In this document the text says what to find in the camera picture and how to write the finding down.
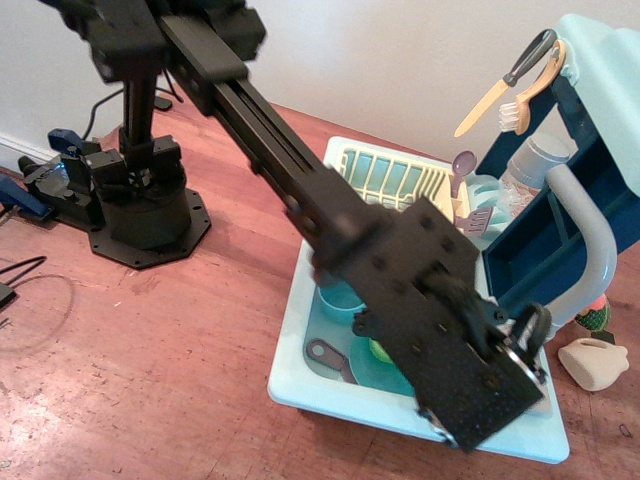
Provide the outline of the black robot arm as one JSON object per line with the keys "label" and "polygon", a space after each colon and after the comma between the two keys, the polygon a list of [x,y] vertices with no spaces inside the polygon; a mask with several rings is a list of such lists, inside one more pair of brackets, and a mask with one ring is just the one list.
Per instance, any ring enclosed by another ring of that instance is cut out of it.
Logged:
{"label": "black robot arm", "polygon": [[524,307],[509,333],[503,310],[476,292],[477,249],[424,198],[397,212],[368,204],[322,165],[251,85],[246,62],[264,39],[242,1],[57,1],[66,26],[91,48],[107,83],[125,87],[120,147],[89,155],[106,222],[141,230],[150,202],[185,202],[178,160],[151,134],[157,76],[168,69],[200,112],[219,120],[283,201],[310,244],[315,270],[361,300],[353,333],[381,344],[412,386],[420,415],[470,451],[543,397],[536,356],[551,316]]}

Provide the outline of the black carbon gripper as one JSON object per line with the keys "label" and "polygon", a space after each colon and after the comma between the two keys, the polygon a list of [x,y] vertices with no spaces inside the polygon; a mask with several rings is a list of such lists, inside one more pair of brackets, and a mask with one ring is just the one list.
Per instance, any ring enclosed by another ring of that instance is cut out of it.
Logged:
{"label": "black carbon gripper", "polygon": [[429,201],[398,213],[357,197],[315,218],[317,263],[364,301],[352,330],[381,344],[412,385],[420,415],[464,451],[540,401],[537,355],[550,311],[533,302],[509,338],[490,324],[497,308],[474,288],[477,249]]}

